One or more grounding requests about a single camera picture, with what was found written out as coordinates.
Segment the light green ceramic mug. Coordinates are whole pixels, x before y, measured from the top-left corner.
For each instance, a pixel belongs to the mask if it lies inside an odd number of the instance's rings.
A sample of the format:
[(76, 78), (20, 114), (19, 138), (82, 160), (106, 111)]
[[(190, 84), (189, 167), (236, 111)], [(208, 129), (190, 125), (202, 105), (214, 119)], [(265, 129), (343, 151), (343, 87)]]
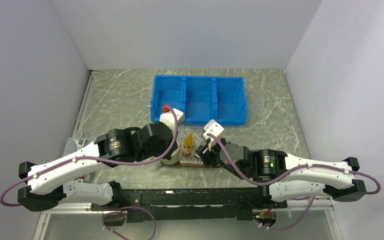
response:
[(163, 165), (172, 166), (177, 164), (180, 161), (180, 150), (177, 148), (174, 150), (170, 156), (165, 156), (159, 160)]

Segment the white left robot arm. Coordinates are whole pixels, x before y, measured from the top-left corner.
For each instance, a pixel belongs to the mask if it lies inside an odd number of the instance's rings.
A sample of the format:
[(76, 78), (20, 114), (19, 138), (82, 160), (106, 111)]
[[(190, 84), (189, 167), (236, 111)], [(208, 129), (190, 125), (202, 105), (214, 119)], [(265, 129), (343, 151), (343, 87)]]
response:
[(26, 161), (19, 176), (26, 186), (17, 192), (17, 202), (32, 212), (65, 203), (92, 203), (111, 210), (125, 205), (120, 183), (81, 183), (88, 173), (118, 166), (140, 166), (171, 159), (177, 149), (178, 124), (149, 123), (144, 127), (112, 129), (84, 148), (52, 162), (36, 165)]

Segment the yellow orange tube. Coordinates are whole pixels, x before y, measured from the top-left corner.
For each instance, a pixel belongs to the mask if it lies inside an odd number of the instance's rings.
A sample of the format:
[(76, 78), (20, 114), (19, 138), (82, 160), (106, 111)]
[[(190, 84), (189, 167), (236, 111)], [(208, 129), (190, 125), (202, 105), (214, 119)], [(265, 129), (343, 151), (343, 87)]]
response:
[(194, 137), (191, 133), (185, 140), (184, 140), (184, 148), (185, 150), (191, 154), (194, 150)]

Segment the brown oval wooden tray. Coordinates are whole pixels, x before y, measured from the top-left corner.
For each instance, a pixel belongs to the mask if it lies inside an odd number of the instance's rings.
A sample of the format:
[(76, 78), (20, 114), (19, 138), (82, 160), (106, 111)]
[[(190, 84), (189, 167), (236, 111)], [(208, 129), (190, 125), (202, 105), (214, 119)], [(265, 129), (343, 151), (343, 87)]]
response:
[(201, 161), (195, 161), (195, 162), (182, 162), (179, 161), (172, 165), (173, 167), (186, 167), (186, 168), (210, 168), (210, 169), (218, 169), (221, 168), (220, 165), (217, 166), (205, 166)]

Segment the clear glass toothbrush holder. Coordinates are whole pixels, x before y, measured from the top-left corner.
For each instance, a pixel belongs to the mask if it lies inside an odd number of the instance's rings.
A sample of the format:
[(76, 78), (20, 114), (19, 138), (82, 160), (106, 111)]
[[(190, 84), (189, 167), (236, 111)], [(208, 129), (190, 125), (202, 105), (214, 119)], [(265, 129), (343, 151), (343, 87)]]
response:
[(180, 152), (180, 162), (202, 162), (202, 160), (194, 151), (190, 155), (183, 155)]

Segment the white toothpaste tube green cap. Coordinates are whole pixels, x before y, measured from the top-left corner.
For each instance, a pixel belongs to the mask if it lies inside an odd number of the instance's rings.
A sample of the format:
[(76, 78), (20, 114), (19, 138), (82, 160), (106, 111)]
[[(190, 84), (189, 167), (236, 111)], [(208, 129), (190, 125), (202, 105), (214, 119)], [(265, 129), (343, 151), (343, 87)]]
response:
[(202, 135), (199, 135), (197, 133), (194, 133), (192, 135), (192, 141), (194, 150), (197, 150), (200, 146), (206, 145), (206, 140), (202, 137)]

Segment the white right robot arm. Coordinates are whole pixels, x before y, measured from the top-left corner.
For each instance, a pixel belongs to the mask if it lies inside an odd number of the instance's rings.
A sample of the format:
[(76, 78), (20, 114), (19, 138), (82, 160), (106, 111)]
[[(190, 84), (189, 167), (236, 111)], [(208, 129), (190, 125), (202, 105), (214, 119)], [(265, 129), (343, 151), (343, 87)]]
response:
[(356, 202), (368, 193), (364, 181), (355, 178), (360, 166), (354, 157), (323, 162), (279, 150), (251, 150), (225, 139), (219, 143), (207, 141), (195, 153), (205, 167), (222, 167), (257, 186), (255, 200), (262, 208), (273, 202), (311, 197)]

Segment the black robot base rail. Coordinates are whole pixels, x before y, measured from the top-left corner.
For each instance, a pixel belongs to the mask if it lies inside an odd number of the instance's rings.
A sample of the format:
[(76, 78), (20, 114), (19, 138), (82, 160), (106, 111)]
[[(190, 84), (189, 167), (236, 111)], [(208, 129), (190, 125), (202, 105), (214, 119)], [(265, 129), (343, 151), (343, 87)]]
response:
[(286, 209), (262, 187), (124, 189), (122, 207), (142, 207), (156, 220), (236, 219), (251, 221), (259, 210)]

